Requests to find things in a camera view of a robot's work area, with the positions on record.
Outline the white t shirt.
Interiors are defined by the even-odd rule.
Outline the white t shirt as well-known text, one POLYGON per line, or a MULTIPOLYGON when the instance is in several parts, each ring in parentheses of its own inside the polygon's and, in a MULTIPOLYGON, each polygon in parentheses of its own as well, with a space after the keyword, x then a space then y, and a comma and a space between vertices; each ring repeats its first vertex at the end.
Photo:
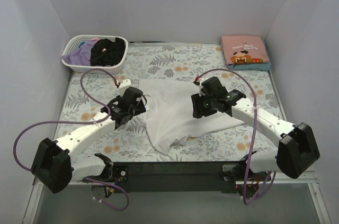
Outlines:
POLYGON ((147 99, 143 120, 149 140, 162 154, 168 155, 173 144, 185 146, 188 137, 201 137, 243 124, 220 112, 209 117, 194 118, 191 95, 197 93, 198 88, 192 83, 141 79, 139 89, 147 99))

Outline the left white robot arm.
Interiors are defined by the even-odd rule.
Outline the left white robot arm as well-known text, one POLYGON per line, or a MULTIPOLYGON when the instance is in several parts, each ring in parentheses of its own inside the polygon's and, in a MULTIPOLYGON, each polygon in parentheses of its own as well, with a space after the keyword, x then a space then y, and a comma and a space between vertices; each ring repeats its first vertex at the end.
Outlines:
POLYGON ((88 177, 106 182, 113 178, 113 161, 94 154, 83 162, 76 157, 101 137, 128 123, 134 116, 146 111, 142 101, 143 92, 128 87, 124 94, 114 98, 103 107, 93 122, 81 126, 66 136, 52 141, 40 142, 31 166, 31 173, 52 193, 62 191, 70 181, 86 180, 88 177))

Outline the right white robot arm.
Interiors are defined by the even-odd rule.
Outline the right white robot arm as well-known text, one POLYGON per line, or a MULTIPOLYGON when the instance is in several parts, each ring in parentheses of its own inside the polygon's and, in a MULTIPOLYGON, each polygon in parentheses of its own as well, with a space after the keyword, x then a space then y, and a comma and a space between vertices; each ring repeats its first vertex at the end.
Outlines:
POLYGON ((229 175, 252 180, 261 172, 282 172, 297 179, 320 158, 313 130, 306 123, 295 125, 256 108, 244 93, 227 91, 217 77, 196 78, 194 84, 199 87, 199 92, 191 96, 194 118, 225 113, 252 126, 277 147, 263 152, 250 150, 229 175))

